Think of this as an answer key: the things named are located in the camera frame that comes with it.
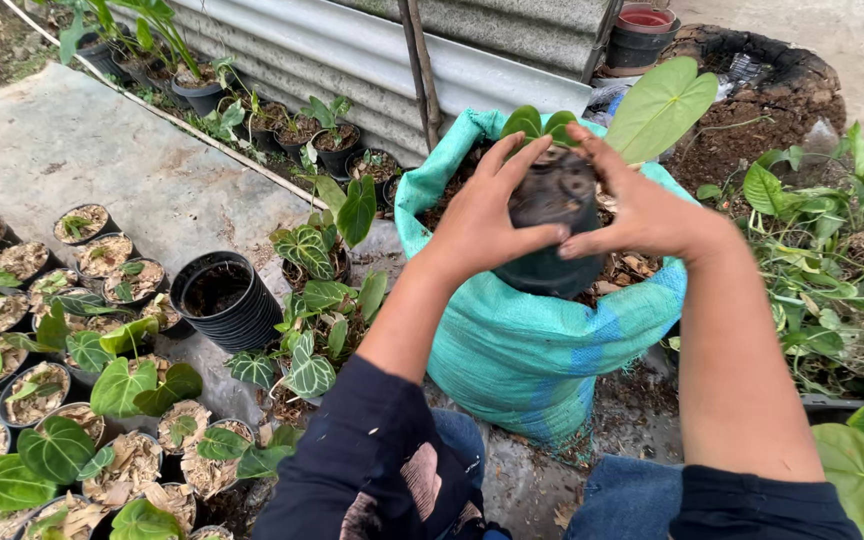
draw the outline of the concrete wall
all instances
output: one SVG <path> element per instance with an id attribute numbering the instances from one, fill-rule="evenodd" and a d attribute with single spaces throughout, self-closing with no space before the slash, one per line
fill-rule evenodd
<path id="1" fill-rule="evenodd" d="M 814 50 L 838 71 L 848 121 L 864 132 L 864 0 L 672 0 L 682 22 L 752 31 Z"/>

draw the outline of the hand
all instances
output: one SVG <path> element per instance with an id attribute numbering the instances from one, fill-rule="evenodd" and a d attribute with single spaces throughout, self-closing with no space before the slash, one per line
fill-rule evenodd
<path id="1" fill-rule="evenodd" d="M 455 287 L 479 272 L 569 237 L 569 227 L 564 224 L 512 226 L 509 196 L 552 143 L 551 135 L 543 136 L 505 161 L 524 138 L 523 131 L 513 133 L 482 156 L 475 174 L 449 203 L 432 239 L 419 252 L 433 262 L 437 272 L 453 279 Z"/>
<path id="2" fill-rule="evenodd" d="M 565 131 L 580 142 L 576 154 L 605 181 L 606 192 L 618 202 L 618 213 L 611 225 L 565 240 L 558 248 L 563 259 L 634 250 L 690 263 L 716 253 L 723 241 L 737 236 L 735 227 L 715 211 L 687 202 L 630 169 L 618 152 L 588 129 L 570 122 Z"/>

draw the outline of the wooden stick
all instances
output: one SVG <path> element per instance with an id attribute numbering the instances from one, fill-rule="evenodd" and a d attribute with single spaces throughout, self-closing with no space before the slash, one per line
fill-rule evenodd
<path id="1" fill-rule="evenodd" d="M 53 43 L 56 46 L 60 45 L 59 40 L 56 39 L 54 37 L 54 35 L 52 35 L 48 31 L 42 29 L 42 27 L 39 26 L 39 24 L 36 23 L 36 21 L 32 20 L 29 17 L 29 15 L 26 14 L 25 11 L 20 9 L 16 4 L 14 4 L 12 0 L 2 0 L 2 3 L 4 3 L 6 6 L 8 6 L 9 9 L 11 9 L 13 12 L 15 12 L 15 14 L 19 18 L 24 20 L 26 22 L 26 24 L 28 24 L 32 29 L 34 29 L 36 32 L 42 34 L 42 36 L 45 37 L 46 40 L 48 40 L 49 42 Z M 80 55 L 75 55 L 75 58 L 76 58 L 76 60 L 81 62 L 81 64 L 83 66 L 85 66 L 86 69 L 91 71 L 92 74 L 95 75 L 95 77 L 99 81 L 104 83 L 107 87 L 113 89 L 115 92 L 121 93 L 128 100 L 134 102 L 135 104 L 138 104 L 140 107 L 142 107 L 146 111 L 149 111 L 150 113 L 152 113 L 156 117 L 159 117 L 159 118 L 168 120 L 169 122 L 172 122 L 175 126 L 186 130 L 186 132 L 191 134 L 194 138 L 198 139 L 199 141 L 202 141 L 205 144 L 207 144 L 207 145 L 209 145 L 209 146 L 211 146 L 217 150 L 220 150 L 223 154 L 234 159 L 236 162 L 238 162 L 238 163 L 242 164 L 243 166 L 246 166 L 246 167 L 252 169 L 253 171 L 259 173 L 260 175 L 268 178 L 269 180 L 282 186 L 282 188 L 293 192 L 295 195 L 301 197 L 302 199 L 304 199 L 305 201 L 307 201 L 309 203 L 312 203 L 313 205 L 318 207 L 320 210 L 326 210 L 329 208 L 323 200 L 319 199 L 318 197 L 313 197 L 311 193 L 298 187 L 297 185 L 295 185 L 294 183 L 292 183 L 288 179 L 282 178 L 282 176 L 276 174 L 273 171 L 270 171 L 269 169 L 263 167 L 262 165 L 256 163 L 255 161 L 249 159 L 246 155 L 243 155 L 242 153 L 238 153 L 238 152 L 234 151 L 233 149 L 229 148 L 225 144 L 222 144 L 221 142 L 215 140 L 214 138 L 208 136 L 207 134 L 199 131 L 198 129 L 195 129 L 194 127 L 192 127 L 191 125 L 186 123 L 185 120 L 182 120 L 180 118 L 176 118 L 167 112 L 164 112 L 162 110 L 159 110 L 158 108 L 155 108 L 154 106 L 146 103 L 145 100 L 138 97 L 137 95 L 134 95 L 131 92 L 128 92 L 125 88 L 122 88 L 122 87 L 118 86 L 117 84 L 114 84 L 111 80 L 106 79 L 106 76 L 104 74 L 102 74 L 102 72 L 100 72 L 87 59 L 81 57 Z"/>

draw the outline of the concrete floor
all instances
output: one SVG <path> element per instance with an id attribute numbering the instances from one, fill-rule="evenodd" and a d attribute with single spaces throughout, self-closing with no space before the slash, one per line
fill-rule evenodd
<path id="1" fill-rule="evenodd" d="M 309 213 L 308 203 L 286 189 L 82 73 L 50 64 L 0 88 L 0 215 L 19 237 L 45 242 L 70 263 L 72 251 L 54 239 L 52 224 L 88 202 L 105 205 L 142 255 L 169 274 L 202 253 L 235 250 L 260 269 L 280 302 L 289 288 L 266 237 Z M 401 251 L 394 224 L 376 221 L 353 251 L 353 279 L 369 267 L 398 276 Z M 229 377 L 227 354 L 198 334 L 179 343 L 159 339 L 157 352 L 202 374 L 200 399 L 217 417 L 256 426 L 257 388 Z M 599 378 L 594 451 L 681 462 L 676 414 L 636 398 L 656 385 L 674 395 L 671 373 L 655 354 L 634 370 Z M 426 389 L 430 404 L 455 407 L 434 384 Z M 550 459 L 522 437 L 480 426 L 487 437 L 486 517 L 518 539 L 559 538 L 555 510 L 576 502 L 588 472 Z"/>

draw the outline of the person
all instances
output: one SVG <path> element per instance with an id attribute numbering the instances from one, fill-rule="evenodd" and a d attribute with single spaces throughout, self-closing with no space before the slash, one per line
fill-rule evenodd
<path id="1" fill-rule="evenodd" d="M 430 409 L 420 384 L 452 293 L 479 272 L 555 244 L 564 259 L 634 250 L 678 257 L 688 272 L 678 374 L 685 466 L 606 456 L 565 538 L 861 538 L 824 482 L 738 229 L 633 171 L 588 129 L 571 123 L 567 131 L 616 197 L 614 223 L 575 235 L 561 224 L 514 228 L 509 196 L 551 137 L 508 160 L 524 134 L 498 141 L 406 264 L 294 456 L 279 464 L 253 538 L 511 538 L 483 515 L 485 455 L 474 422 Z"/>

